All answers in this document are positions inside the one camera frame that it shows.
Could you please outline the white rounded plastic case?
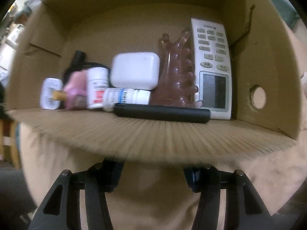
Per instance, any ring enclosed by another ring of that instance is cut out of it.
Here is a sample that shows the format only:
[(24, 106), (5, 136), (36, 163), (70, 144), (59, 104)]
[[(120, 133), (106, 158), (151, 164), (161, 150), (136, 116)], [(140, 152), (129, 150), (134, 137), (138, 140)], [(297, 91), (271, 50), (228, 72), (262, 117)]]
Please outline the white rounded plastic case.
[(151, 91), (158, 85), (159, 69), (156, 53), (120, 53), (112, 60), (110, 82), (117, 88)]

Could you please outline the white remote control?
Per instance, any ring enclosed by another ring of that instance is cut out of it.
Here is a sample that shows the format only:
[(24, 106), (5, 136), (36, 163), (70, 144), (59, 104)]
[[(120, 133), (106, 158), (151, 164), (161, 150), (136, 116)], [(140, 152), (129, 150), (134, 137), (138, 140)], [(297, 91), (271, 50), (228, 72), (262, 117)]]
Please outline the white remote control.
[(208, 109), (211, 119), (229, 120), (232, 113), (232, 68), (222, 24), (191, 19), (196, 102)]

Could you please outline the white pill bottle red label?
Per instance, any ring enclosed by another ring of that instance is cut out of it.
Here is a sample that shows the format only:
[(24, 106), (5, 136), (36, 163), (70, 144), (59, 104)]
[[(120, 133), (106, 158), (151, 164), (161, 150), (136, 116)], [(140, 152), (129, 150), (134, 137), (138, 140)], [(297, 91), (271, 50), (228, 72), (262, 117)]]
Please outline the white pill bottle red label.
[(109, 88), (109, 70), (93, 67), (87, 71), (87, 108), (102, 108), (104, 92)]

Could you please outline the brown translucent massage comb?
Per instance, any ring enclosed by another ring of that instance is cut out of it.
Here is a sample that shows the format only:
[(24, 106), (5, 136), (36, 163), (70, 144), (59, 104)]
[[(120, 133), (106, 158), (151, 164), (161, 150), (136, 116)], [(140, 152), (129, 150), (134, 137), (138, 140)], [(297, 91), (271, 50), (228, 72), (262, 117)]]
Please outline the brown translucent massage comb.
[(175, 106), (180, 108), (201, 108), (201, 101), (194, 101), (198, 92), (193, 73), (191, 49), (186, 46), (190, 31), (182, 31), (178, 40), (171, 42), (170, 36), (162, 35), (161, 71), (158, 85), (151, 92), (150, 105)]

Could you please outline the black cylindrical stick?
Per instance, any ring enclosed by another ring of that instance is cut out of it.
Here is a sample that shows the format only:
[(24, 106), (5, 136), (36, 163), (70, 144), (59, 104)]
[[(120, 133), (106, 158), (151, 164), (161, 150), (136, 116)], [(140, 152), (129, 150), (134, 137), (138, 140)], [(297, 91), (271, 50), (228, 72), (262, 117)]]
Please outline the black cylindrical stick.
[(113, 112), (120, 117), (204, 124), (211, 117), (211, 112), (208, 109), (124, 103), (116, 103)]

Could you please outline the pink keychain charm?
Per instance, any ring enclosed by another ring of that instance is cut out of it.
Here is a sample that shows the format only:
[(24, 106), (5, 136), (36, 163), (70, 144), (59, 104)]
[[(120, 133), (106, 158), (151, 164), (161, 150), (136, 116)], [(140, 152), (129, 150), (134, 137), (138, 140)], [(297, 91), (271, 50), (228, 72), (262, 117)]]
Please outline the pink keychain charm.
[(87, 71), (73, 72), (62, 90), (54, 90), (51, 99), (64, 103), (67, 110), (87, 108)]

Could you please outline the brown cardboard box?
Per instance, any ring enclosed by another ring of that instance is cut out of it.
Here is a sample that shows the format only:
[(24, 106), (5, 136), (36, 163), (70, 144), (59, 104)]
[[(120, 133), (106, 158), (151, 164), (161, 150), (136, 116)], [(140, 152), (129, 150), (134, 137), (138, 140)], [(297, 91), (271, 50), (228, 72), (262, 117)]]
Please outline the brown cardboard box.
[(6, 110), (106, 157), (206, 163), (296, 144), (299, 64), (270, 0), (41, 0)]

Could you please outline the white tube bottle blue label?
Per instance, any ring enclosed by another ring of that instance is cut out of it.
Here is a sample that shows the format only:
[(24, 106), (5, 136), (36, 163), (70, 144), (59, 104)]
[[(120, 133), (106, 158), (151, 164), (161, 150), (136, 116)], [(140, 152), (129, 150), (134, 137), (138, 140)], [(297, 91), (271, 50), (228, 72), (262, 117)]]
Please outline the white tube bottle blue label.
[(112, 112), (116, 103), (148, 105), (151, 92), (129, 88), (107, 88), (104, 90), (102, 109)]

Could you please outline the teal cushion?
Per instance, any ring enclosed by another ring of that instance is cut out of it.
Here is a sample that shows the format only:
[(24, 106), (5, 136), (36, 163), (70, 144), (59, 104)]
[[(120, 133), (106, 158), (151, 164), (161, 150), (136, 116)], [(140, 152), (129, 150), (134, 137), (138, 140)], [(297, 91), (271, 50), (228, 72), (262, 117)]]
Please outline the teal cushion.
[(278, 10), (279, 14), (281, 15), (283, 21), (293, 29), (300, 19), (296, 9), (290, 3), (289, 0), (271, 0), (272, 3), (275, 5), (276, 9)]

